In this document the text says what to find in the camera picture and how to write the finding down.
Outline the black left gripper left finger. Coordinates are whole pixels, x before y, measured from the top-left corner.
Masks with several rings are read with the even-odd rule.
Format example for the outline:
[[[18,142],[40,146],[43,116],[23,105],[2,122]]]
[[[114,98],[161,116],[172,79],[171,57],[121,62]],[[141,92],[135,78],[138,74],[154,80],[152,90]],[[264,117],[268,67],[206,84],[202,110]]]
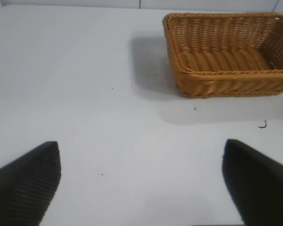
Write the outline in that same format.
[[[38,226],[61,179],[58,143],[47,141],[0,168],[0,226]]]

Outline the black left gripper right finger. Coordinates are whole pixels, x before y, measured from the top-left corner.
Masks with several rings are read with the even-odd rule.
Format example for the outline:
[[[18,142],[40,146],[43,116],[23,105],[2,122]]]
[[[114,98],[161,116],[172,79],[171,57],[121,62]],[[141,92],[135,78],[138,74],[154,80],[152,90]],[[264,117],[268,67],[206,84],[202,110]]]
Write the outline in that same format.
[[[247,144],[229,139],[222,173],[246,226],[283,226],[283,165]]]

